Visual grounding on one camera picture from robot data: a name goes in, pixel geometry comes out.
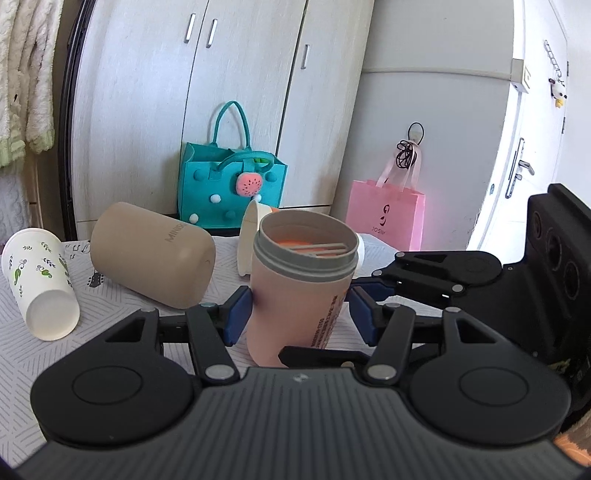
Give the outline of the white paper cup green print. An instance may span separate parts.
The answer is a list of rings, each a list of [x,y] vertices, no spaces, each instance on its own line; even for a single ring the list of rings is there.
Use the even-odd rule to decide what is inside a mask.
[[[33,336],[55,341],[75,329],[80,307],[58,237],[39,228],[20,230],[7,241],[1,265]]]

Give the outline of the white door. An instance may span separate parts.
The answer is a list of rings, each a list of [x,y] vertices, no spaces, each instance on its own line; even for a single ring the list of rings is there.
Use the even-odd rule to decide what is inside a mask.
[[[512,82],[496,164],[480,216],[469,242],[504,263],[523,257],[527,203],[553,182],[560,153],[568,81],[567,36],[555,1],[514,3]],[[523,159],[535,175],[523,171],[513,196],[505,198],[519,139]]]

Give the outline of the pink paper gift bag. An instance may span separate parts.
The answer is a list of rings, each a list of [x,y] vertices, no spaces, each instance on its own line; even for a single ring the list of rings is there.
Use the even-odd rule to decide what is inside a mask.
[[[353,181],[346,224],[401,251],[422,248],[426,195],[418,190],[422,151],[410,169],[400,169],[394,155],[376,180]]]

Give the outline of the beige brown mug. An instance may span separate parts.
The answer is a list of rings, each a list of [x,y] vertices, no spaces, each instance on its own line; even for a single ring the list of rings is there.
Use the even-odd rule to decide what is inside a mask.
[[[185,310],[204,298],[215,245],[200,227],[118,202],[97,220],[90,257],[95,270],[112,282]]]

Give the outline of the teal felt handbag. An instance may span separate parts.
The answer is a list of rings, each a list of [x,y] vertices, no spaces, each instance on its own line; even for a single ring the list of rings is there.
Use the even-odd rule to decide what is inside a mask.
[[[245,147],[217,144],[223,115],[235,107],[242,119]],[[250,201],[280,206],[287,165],[270,152],[252,149],[249,122],[236,101],[221,107],[211,143],[184,146],[177,184],[179,219],[205,230],[238,228]]]

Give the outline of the pink tumbler grey lid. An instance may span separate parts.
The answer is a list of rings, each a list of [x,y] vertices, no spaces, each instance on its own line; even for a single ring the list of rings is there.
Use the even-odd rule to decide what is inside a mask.
[[[325,214],[280,210],[253,240],[252,315],[246,345],[260,367],[280,367],[286,346],[327,346],[358,267],[359,238]]]

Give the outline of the black clothes rack pole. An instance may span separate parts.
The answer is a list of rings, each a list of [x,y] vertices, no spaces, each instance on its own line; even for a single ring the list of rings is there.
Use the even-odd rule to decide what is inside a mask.
[[[77,15],[70,29],[66,48],[57,133],[60,204],[66,241],[78,239],[72,194],[73,107],[82,49],[95,0],[83,0],[78,4]]]

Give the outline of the orange paper cup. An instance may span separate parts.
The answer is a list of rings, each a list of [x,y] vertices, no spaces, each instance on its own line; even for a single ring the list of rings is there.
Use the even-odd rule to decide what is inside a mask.
[[[363,262],[361,238],[334,217],[308,210],[247,206],[238,240],[238,274],[263,270],[308,283],[352,277]]]

